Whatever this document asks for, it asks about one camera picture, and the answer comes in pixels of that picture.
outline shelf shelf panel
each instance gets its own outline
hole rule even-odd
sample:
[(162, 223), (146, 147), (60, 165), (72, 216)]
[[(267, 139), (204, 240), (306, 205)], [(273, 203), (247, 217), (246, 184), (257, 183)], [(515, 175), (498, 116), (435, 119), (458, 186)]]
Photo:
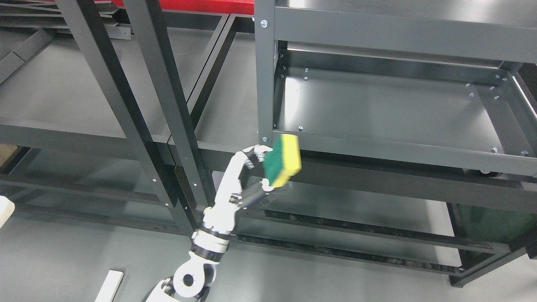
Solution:
[(501, 143), (464, 82), (289, 67), (278, 129), (489, 152)]
[(522, 0), (284, 0), (273, 30), (276, 40), (537, 62), (536, 11)]

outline robotic arm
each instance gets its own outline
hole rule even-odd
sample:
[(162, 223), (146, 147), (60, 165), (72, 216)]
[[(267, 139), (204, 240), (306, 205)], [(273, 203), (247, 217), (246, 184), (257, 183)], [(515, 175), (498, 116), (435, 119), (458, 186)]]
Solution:
[(188, 252), (190, 260), (181, 265), (173, 277), (160, 281), (144, 301), (177, 302), (179, 300), (174, 298), (177, 295), (194, 297), (198, 302), (205, 301), (216, 278), (216, 265), (228, 250), (231, 233), (235, 228), (235, 213), (274, 191), (267, 178), (245, 189), (240, 181), (241, 174), (263, 163), (265, 155), (271, 151), (270, 147), (256, 145), (235, 153), (223, 175), (214, 207), (204, 210), (202, 225), (192, 234), (192, 247)]

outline yellow sponge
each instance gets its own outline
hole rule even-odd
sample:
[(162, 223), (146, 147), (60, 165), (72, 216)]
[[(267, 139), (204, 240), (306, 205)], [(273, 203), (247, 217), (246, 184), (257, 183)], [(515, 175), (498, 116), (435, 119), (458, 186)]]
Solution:
[(263, 167), (270, 186), (278, 188), (302, 169), (299, 138), (292, 134), (282, 134), (276, 139), (272, 149), (273, 151), (265, 155)]

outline red surface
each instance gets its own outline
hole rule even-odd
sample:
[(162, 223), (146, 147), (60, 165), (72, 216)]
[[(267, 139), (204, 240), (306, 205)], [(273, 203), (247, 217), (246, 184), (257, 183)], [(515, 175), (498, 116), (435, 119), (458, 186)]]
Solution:
[[(253, 15), (253, 0), (159, 0), (162, 9)], [(112, 0), (124, 7), (123, 0)]]

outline dark gray shelf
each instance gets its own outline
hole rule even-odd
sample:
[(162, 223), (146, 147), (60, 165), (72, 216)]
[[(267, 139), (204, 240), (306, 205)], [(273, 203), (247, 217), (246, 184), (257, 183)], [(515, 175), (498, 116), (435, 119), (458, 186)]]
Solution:
[(275, 40), (536, 62), (536, 12), (524, 0), (279, 0), (274, 20), (256, 15)]

